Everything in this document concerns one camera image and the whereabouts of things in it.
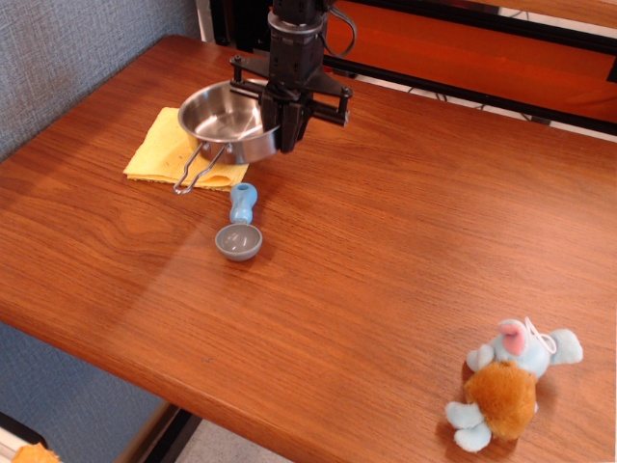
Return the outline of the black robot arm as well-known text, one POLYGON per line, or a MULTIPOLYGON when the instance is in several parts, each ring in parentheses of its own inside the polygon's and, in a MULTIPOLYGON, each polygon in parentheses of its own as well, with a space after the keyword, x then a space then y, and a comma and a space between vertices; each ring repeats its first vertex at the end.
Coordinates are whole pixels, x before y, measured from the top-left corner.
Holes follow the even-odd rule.
POLYGON ((333 1, 275 1, 268 13, 268 58, 230 60, 230 85, 255 94, 263 128, 277 132, 283 153, 295 149, 311 118, 344 126, 353 91, 327 75, 324 55, 329 15, 341 18, 357 33, 356 25, 333 1))

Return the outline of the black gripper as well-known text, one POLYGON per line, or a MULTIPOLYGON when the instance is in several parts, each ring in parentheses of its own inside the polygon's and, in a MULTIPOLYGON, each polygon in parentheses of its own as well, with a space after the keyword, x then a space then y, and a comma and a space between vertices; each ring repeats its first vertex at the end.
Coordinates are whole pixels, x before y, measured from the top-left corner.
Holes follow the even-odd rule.
POLYGON ((272 10, 267 21, 270 51, 266 58, 239 55, 231 85, 255 94, 266 131, 274 130, 277 147, 290 153, 305 135, 311 117, 345 125, 350 88, 323 69, 329 15, 353 21, 339 10, 272 10))

